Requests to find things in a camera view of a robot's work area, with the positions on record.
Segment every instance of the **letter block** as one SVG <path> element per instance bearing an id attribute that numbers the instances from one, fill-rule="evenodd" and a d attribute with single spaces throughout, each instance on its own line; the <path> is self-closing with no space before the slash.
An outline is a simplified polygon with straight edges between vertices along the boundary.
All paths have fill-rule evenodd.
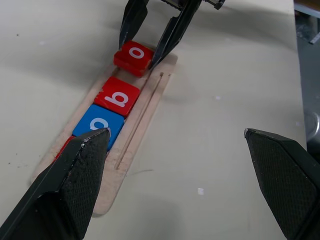
<path id="1" fill-rule="evenodd" d="M 106 81 L 102 90 L 95 97 L 94 104 L 109 109 L 126 118 L 139 97 L 139 94 L 139 88 L 112 76 Z"/>
<path id="2" fill-rule="evenodd" d="M 72 135 L 77 137 L 93 130 L 110 128 L 109 151 L 124 125 L 124 120 L 123 116 L 92 104 L 74 128 Z"/>
<path id="3" fill-rule="evenodd" d="M 151 49 L 130 40 L 114 55 L 113 63 L 140 78 L 147 71 L 153 56 Z"/>

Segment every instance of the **white letter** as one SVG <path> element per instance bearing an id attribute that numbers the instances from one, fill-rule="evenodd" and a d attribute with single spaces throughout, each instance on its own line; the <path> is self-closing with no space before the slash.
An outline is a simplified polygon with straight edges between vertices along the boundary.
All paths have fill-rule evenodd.
<path id="1" fill-rule="evenodd" d="M 99 128 L 97 128 L 97 127 L 95 126 L 95 123 L 101 123 L 101 124 L 103 124 L 103 127 L 104 127 L 104 128 L 107 128 L 107 127 L 109 126 L 109 123 L 108 123 L 106 120 L 104 120 L 103 118 L 97 117 L 97 118 L 93 119 L 93 120 L 90 122 L 90 129 L 91 129 L 91 130 L 97 130 L 97 129 L 99 129 Z"/>
<path id="2" fill-rule="evenodd" d="M 131 57 L 134 57 L 135 59 L 142 59 L 142 58 L 145 56 L 144 51 L 142 51 L 140 48 L 137 48 L 137 47 L 132 47 L 132 48 L 129 50 L 129 54 L 131 55 Z"/>
<path id="3" fill-rule="evenodd" d="M 118 101 L 116 99 L 116 97 L 118 97 L 118 96 L 123 97 L 123 101 Z M 129 101 L 129 97 L 127 95 L 125 95 L 123 92 L 120 92 L 120 91 L 117 91 L 114 94 L 112 94 L 112 97 L 106 96 L 104 99 L 109 101 L 109 102 L 111 102 L 111 103 L 113 103 L 113 104 L 116 104 L 116 105 L 118 105 L 118 106 L 120 106 L 122 108 Z"/>

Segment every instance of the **textured gripper pad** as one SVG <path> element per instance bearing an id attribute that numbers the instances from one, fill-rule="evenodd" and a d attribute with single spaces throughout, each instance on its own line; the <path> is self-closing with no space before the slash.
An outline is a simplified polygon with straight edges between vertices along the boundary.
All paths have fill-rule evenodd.
<path id="1" fill-rule="evenodd" d="M 320 239 L 320 215 L 315 216 L 314 223 L 306 229 L 306 233 L 302 239 L 304 240 L 319 240 Z"/>
<path id="2" fill-rule="evenodd" d="M 280 141 L 269 136 L 245 136 L 261 192 L 287 239 L 320 239 L 300 238 L 319 204 L 319 191 Z M 319 229 L 314 234 L 319 236 Z"/>
<path id="3" fill-rule="evenodd" d="M 79 239 L 85 237 L 98 197 L 108 140 L 106 134 L 100 134 L 85 144 L 60 190 Z"/>

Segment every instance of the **wooden board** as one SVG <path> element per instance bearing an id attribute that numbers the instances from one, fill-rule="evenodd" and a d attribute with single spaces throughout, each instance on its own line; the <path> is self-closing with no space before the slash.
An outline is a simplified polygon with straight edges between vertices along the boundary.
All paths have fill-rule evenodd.
<path id="1" fill-rule="evenodd" d="M 94 102 L 104 83 L 110 76 L 115 76 L 141 89 L 141 93 L 105 160 L 100 192 L 93 212 L 98 215 L 106 214 L 119 192 L 153 113 L 174 71 L 177 59 L 178 57 L 175 55 L 167 56 L 153 71 L 147 72 L 141 78 L 136 78 L 113 65 L 108 67 L 103 76 L 94 83 L 55 143 L 42 158 L 32 175 L 32 182 L 53 162 L 64 143 L 72 135 L 77 123 Z"/>
<path id="2" fill-rule="evenodd" d="M 294 0 L 296 4 L 304 5 L 316 11 L 320 11 L 320 1 L 319 0 Z"/>

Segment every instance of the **blue block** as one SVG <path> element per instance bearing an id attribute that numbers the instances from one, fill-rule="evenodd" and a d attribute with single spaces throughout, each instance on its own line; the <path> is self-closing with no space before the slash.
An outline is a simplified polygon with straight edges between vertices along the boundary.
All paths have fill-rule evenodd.
<path id="1" fill-rule="evenodd" d="M 124 122 L 123 116 L 93 104 L 78 122 L 72 134 L 77 137 L 92 130 L 110 128 L 111 137 L 107 149 L 109 151 L 115 143 Z"/>

